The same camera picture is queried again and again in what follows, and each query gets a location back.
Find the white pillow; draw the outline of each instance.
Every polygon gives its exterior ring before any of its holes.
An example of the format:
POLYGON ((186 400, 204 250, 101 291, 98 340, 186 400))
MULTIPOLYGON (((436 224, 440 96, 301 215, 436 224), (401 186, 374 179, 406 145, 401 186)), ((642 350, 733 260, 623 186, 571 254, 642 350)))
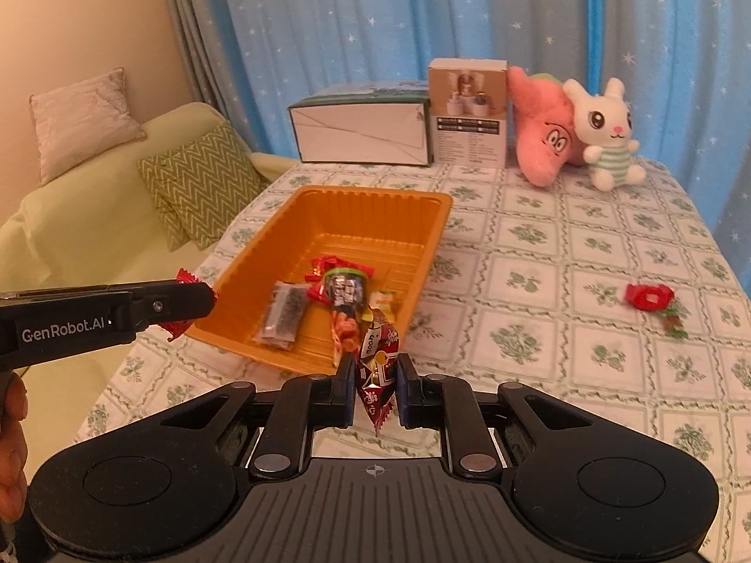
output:
POLYGON ((146 138, 128 110, 122 67, 32 95, 29 104, 43 184, 108 148, 146 138))

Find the white box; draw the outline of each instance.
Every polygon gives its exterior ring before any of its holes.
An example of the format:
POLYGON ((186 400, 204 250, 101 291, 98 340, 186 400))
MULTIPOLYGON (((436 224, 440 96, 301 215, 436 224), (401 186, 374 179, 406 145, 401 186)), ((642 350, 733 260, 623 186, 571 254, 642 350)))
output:
POLYGON ((341 84, 289 112, 303 163, 433 163, 424 82, 341 84))
POLYGON ((428 68, 431 135, 437 163, 506 167, 507 64, 433 59, 428 68))

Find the white bunny plush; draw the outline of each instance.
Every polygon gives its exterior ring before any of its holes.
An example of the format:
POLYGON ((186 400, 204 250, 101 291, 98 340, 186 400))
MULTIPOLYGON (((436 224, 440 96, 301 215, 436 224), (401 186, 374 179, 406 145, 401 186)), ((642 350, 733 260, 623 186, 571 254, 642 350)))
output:
POLYGON ((574 104, 574 129, 587 144, 584 160, 590 165, 595 188, 609 192, 625 183, 642 183, 647 172, 632 161, 639 142, 631 139, 631 113, 623 101, 623 83, 611 78, 604 95, 592 96, 572 79, 563 83, 563 92, 574 104))

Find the human hand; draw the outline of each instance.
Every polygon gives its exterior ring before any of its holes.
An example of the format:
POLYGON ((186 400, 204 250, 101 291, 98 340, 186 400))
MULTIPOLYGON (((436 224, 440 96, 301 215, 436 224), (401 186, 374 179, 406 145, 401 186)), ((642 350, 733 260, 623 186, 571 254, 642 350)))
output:
POLYGON ((0 519, 15 523, 26 502, 23 466, 29 456, 21 421, 29 413, 26 388, 17 374, 10 378, 5 409, 0 423, 0 519))

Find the floral tablecloth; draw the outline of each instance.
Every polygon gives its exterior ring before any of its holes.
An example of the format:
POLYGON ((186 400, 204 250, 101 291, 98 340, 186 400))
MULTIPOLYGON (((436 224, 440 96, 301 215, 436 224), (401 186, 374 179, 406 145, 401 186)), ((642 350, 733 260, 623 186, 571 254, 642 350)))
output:
MULTIPOLYGON (((690 199, 660 165, 612 193, 566 169, 555 188, 518 168, 301 165, 235 219, 198 275, 215 282, 301 185, 437 190, 453 209, 405 334, 418 371, 476 389, 520 379, 700 459, 721 490, 702 553, 751 558, 751 310, 690 199), (665 282, 689 338, 622 303, 627 283, 665 282)), ((232 380, 277 389, 276 369, 150 328, 81 427, 78 439, 179 404, 232 380)), ((327 456, 438 454, 437 434, 389 419, 376 438, 358 405, 354 428, 317 434, 327 456)))

